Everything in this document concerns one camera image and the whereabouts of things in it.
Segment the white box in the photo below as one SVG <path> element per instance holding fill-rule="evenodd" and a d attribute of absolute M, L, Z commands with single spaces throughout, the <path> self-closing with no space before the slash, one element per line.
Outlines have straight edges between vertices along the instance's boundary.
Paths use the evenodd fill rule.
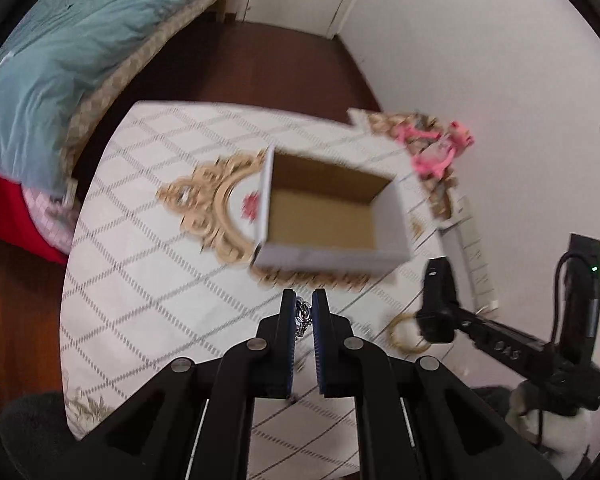
<path fill-rule="evenodd" d="M 383 276 L 411 259 L 398 182 L 271 146 L 255 267 Z"/>

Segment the diamond pattern tablecloth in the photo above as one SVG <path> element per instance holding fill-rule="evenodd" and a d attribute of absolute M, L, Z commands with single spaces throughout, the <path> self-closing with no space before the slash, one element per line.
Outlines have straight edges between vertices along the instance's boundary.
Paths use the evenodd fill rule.
<path fill-rule="evenodd" d="M 397 314 L 419 308 L 427 259 L 442 254 L 402 147 L 344 124 L 275 110 L 138 103 L 98 165 L 64 281 L 62 376 L 69 425 L 78 438 L 174 357 L 217 358 L 279 309 L 281 287 L 264 288 L 244 266 L 201 253 L 199 242 L 180 231 L 180 216 L 155 197 L 160 186 L 190 174 L 199 162 L 271 144 L 402 178 L 405 213 L 421 228 L 413 260 L 360 291 L 328 290 L 332 312 L 396 355 L 386 327 Z M 310 298 L 307 287 L 295 289 Z M 442 358 L 449 348 L 433 346 L 427 353 Z M 249 477 L 317 480 L 357 470 L 353 400 L 318 394 L 310 330 L 296 343 L 294 368 L 297 402 L 256 400 Z"/>

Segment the metal screw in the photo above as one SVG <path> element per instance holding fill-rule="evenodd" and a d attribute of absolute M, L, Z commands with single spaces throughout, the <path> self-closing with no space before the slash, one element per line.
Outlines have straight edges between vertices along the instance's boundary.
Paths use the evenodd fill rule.
<path fill-rule="evenodd" d="M 347 337 L 344 340 L 344 346 L 349 350 L 360 350 L 364 342 L 359 337 Z"/>
<path fill-rule="evenodd" d="M 183 372 L 188 372 L 191 368 L 191 361 L 186 357 L 178 357 L 174 359 L 171 363 L 171 370 L 176 372 L 177 374 L 181 374 Z"/>
<path fill-rule="evenodd" d="M 420 364 L 420 368 L 423 370 L 428 370 L 429 372 L 433 372 L 440 368 L 440 361 L 430 355 L 425 355 L 424 357 L 420 358 L 418 363 Z"/>
<path fill-rule="evenodd" d="M 252 337 L 247 341 L 247 348 L 249 350 L 264 350 L 267 347 L 267 342 L 261 337 Z"/>

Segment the wooden floor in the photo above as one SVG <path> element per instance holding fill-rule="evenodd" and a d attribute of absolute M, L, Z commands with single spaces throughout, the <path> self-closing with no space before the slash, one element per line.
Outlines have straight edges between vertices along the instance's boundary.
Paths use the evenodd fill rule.
<path fill-rule="evenodd" d="M 253 23 L 199 20 L 173 38 L 116 100 L 75 175 L 84 195 L 116 125 L 138 100 L 219 101 L 347 121 L 378 109 L 337 41 Z M 62 388 L 58 323 L 64 269 L 0 241 L 0 410 L 27 393 Z"/>

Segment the blue blanket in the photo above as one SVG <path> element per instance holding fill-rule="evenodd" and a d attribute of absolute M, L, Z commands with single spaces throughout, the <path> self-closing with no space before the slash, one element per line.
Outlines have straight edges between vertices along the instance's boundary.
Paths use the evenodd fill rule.
<path fill-rule="evenodd" d="M 78 103 L 190 1 L 39 0 L 0 50 L 0 175 L 64 195 Z"/>

